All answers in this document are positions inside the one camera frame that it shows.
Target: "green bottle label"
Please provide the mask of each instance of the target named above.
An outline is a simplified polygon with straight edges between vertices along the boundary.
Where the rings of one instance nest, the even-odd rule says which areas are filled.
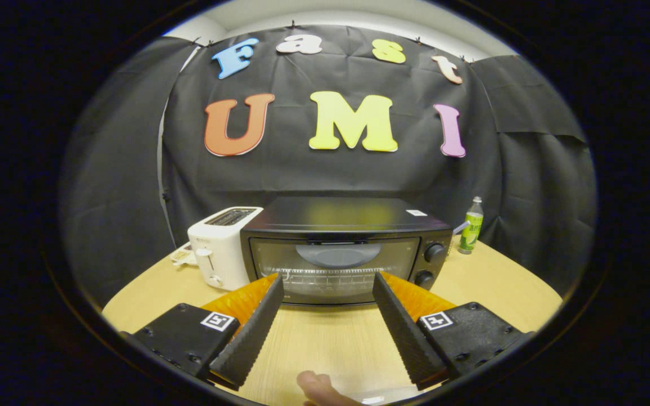
[[[468,251],[473,249],[475,246],[475,241],[478,239],[478,233],[480,233],[480,224],[483,224],[482,215],[474,215],[474,213],[468,213],[465,216],[467,221],[470,221],[470,226],[466,227],[461,234],[460,248],[466,249]]]

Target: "hand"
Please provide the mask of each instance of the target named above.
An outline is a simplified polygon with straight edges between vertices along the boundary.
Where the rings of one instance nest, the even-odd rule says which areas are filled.
[[[330,383],[330,377],[321,373],[315,375],[312,370],[304,370],[297,375],[297,385],[307,396],[304,406],[363,406],[345,395],[340,395]]]

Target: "oven handle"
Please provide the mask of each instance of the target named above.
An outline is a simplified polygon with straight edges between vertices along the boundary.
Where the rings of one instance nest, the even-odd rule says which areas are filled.
[[[343,270],[370,262],[382,244],[296,245],[297,253],[310,264],[328,270]]]

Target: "plastic bottle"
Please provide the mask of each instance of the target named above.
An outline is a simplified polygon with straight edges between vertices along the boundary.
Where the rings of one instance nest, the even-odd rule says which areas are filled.
[[[458,251],[462,254],[470,254],[475,247],[475,241],[478,239],[480,233],[480,224],[483,224],[483,208],[481,208],[479,196],[473,198],[473,205],[468,209],[465,219],[470,221],[470,226],[463,229],[460,244],[458,244]]]

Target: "foam letter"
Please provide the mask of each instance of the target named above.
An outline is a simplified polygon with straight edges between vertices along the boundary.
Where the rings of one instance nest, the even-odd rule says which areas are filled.
[[[453,62],[450,62],[448,58],[444,56],[431,56],[431,59],[438,62],[438,67],[441,68],[443,76],[448,78],[448,80],[456,85],[463,83],[463,78],[456,76],[455,69],[458,69],[458,67]]]
[[[230,118],[230,110],[237,105],[237,101],[220,100],[210,104],[204,109],[207,113],[207,125],[204,128],[204,146],[209,152],[218,157],[242,155],[250,152],[262,141],[262,134],[265,131],[267,105],[273,100],[275,100],[275,96],[270,93],[251,95],[245,99],[245,104],[250,106],[250,118],[247,123],[247,131],[240,138],[227,136],[227,121]]]
[[[240,58],[249,58],[252,56],[254,51],[252,51],[250,45],[255,45],[258,42],[260,40],[257,38],[245,39],[241,43],[234,44],[230,48],[214,54],[212,59],[217,59],[219,67],[222,68],[222,72],[219,73],[218,77],[225,79],[225,77],[245,69],[250,64],[250,61],[243,61]]]
[[[284,39],[285,42],[278,45],[276,48],[279,52],[291,54],[293,52],[300,52],[301,54],[317,54],[323,49],[320,48],[322,39],[318,36],[289,36]]]
[[[460,113],[449,105],[434,104],[434,108],[441,115],[443,124],[443,145],[441,152],[449,157],[464,157],[465,148],[460,143],[460,131],[458,130],[458,116]]]
[[[354,112],[338,92],[315,92],[310,99],[318,103],[318,123],[315,136],[310,138],[312,149],[336,149],[340,140],[335,137],[336,125],[345,144],[353,149],[368,126],[363,148],[368,151],[394,152],[398,143],[390,131],[389,109],[393,102],[384,96],[369,95]]]
[[[403,47],[399,43],[385,41],[384,39],[375,39],[372,41],[372,54],[381,61],[402,64],[405,62],[405,55],[400,52],[402,50]]]

